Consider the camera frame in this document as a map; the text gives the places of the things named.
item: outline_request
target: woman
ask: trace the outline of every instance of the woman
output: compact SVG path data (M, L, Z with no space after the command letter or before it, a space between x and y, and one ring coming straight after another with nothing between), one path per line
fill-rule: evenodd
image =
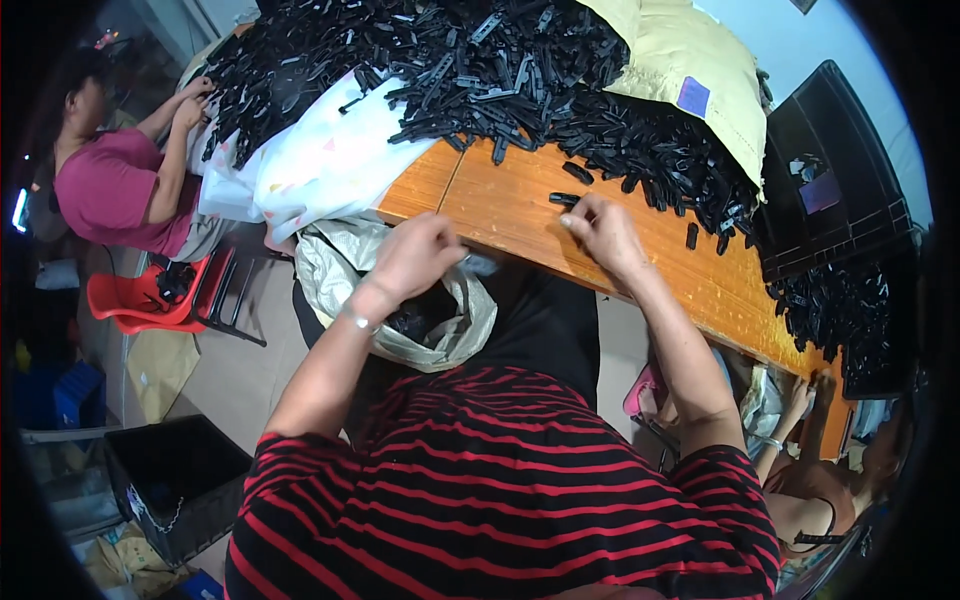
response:
M754 459L785 561L822 549L798 542L799 534L842 536L850 531L868 507L893 489L912 440L910 400L902 399L864 449L862 472L848 468L846 460L836 465L820 460L820 444L836 385L836 379L826 371L816 374L812 391L798 377L786 411L771 437L764 438L766 444ZM808 433L800 459L795 460L785 450L780 451L780 446L803 418L811 396Z
M372 332L467 253L426 213L384 241L267 421L231 599L773 595L774 527L707 343L626 208L587 194L562 224L646 316L684 426L677 468L657 473L591 408L596 296L544 272L464 366L400 378L364 442L338 439Z
M197 212L200 178L186 172L187 135L205 120L200 77L135 128L100 132L108 61L93 48L71 53L54 79L54 191L67 224L82 238L192 262L210 254L235 221ZM170 128L166 154L156 140ZM276 248L292 252L292 248Z

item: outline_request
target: pink shirt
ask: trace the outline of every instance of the pink shirt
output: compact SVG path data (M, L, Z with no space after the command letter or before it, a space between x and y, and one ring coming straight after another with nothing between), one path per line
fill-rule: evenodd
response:
M138 129L105 132L68 158L54 179L63 219L82 238L174 256L183 248L200 197L200 178L183 180L173 219L144 217L163 153Z

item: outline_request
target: black pants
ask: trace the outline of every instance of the black pants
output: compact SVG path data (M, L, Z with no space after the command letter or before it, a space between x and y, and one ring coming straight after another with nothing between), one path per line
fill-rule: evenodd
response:
M576 283L518 263L508 263L484 284L499 306L496 323L490 340L467 360L466 366L501 365L551 375L573 388L596 411L600 376L596 295ZM303 341L312 348L324 327L307 303L299 281L294 284L293 296ZM416 373L371 355L357 395L365 396L363 389L368 386L383 386L383 390L398 378Z

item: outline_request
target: striped shirt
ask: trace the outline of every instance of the striped shirt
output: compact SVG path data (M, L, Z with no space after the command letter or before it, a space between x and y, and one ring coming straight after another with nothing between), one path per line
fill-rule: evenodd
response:
M584 400L520 369L402 380L354 451L268 434L233 528L246 598L549 598L587 584L667 598L774 592L756 473L730 446L657 473Z

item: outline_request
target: bag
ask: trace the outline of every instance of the bag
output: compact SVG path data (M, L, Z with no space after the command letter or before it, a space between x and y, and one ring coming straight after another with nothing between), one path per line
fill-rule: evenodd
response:
M333 323L360 283L358 272L373 268L376 251L389 233L386 225L350 217L318 221L301 232L297 276L324 327ZM428 332L423 344L384 324L373 337L374 354L421 372L438 372L463 364L487 343L496 302L480 280L454 267L441 283L457 301L456 316Z
M274 226L275 242L318 219L354 216L376 206L437 142L387 141L400 132L406 103L390 109L384 95L401 87L403 80L394 77L363 97L350 71L307 109L285 139L269 143L253 201Z
M630 46L606 91L665 102L704 120L763 198L767 118L756 59L729 29L690 0L580 0Z
M211 113L216 114L216 106ZM294 126L271 137L267 143L257 149L247 164L237 171L233 168L236 159L236 144L240 131L234 132L226 141L213 149L210 160L204 161L206 142L213 134L213 126L196 127L187 138L187 169L191 173L203 175L200 184L200 199L197 211L202 215L243 221L245 223L263 223L264 215L253 202L253 190L260 174L263 158L271 145L281 144Z

